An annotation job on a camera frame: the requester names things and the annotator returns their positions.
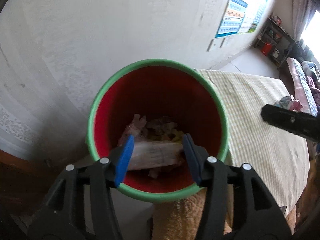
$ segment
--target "wall outlet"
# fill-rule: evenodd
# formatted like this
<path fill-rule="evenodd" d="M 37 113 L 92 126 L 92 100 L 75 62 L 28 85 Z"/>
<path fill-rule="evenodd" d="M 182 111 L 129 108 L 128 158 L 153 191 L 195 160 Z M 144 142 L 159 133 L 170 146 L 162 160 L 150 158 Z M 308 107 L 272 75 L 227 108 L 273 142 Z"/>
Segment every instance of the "wall outlet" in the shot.
<path fill-rule="evenodd" d="M 209 43 L 207 51 L 212 51 L 212 50 L 221 48 L 221 43 L 222 43 L 222 39 L 221 38 L 212 39 L 210 41 L 210 43 Z"/>

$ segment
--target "trash can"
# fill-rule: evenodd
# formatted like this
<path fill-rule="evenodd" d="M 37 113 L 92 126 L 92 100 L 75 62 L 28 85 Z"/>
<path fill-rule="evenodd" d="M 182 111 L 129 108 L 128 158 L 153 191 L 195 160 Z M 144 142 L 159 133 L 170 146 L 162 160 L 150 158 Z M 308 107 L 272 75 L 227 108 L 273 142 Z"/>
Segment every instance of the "trash can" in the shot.
<path fill-rule="evenodd" d="M 211 85 L 191 68 L 166 59 L 147 59 L 115 73 L 100 89 L 89 115 L 87 143 L 92 158 L 108 156 L 134 114 L 147 120 L 171 117 L 196 145 L 224 161 L 228 122 L 223 104 Z M 175 201 L 195 194 L 187 162 L 150 178 L 148 171 L 128 171 L 118 190 L 147 202 Z"/>

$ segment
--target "clothing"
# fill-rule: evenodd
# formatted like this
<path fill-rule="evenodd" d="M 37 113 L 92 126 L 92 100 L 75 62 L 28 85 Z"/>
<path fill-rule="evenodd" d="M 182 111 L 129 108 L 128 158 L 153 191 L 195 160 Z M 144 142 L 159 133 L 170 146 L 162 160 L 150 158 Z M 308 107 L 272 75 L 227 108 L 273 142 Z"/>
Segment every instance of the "clothing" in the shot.
<path fill-rule="evenodd" d="M 319 112 L 320 111 L 320 90 L 316 88 L 312 77 L 306 76 L 306 80 L 307 80 L 308 86 L 310 87 L 313 99 L 315 100 L 315 103 Z"/>
<path fill-rule="evenodd" d="M 315 87 L 320 89 L 320 73 L 316 64 L 310 61 L 304 61 L 302 63 L 302 69 L 306 76 L 312 77 Z"/>

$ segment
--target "curtain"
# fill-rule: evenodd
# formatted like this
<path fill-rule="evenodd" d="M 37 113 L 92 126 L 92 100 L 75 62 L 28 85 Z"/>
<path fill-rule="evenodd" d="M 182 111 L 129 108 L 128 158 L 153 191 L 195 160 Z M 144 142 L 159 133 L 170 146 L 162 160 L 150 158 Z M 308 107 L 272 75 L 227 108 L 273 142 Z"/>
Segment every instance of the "curtain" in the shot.
<path fill-rule="evenodd" d="M 311 0 L 292 0 L 293 38 L 300 40 L 302 32 L 307 28 L 315 15 L 316 8 Z"/>

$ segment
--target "floor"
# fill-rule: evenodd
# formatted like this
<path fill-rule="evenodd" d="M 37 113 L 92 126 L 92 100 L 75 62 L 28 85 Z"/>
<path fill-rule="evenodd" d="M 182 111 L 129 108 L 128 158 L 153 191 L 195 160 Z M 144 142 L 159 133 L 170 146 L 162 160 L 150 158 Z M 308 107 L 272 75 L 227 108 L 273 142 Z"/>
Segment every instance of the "floor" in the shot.
<path fill-rule="evenodd" d="M 250 48 L 219 70 L 279 79 L 279 72 L 260 50 Z"/>

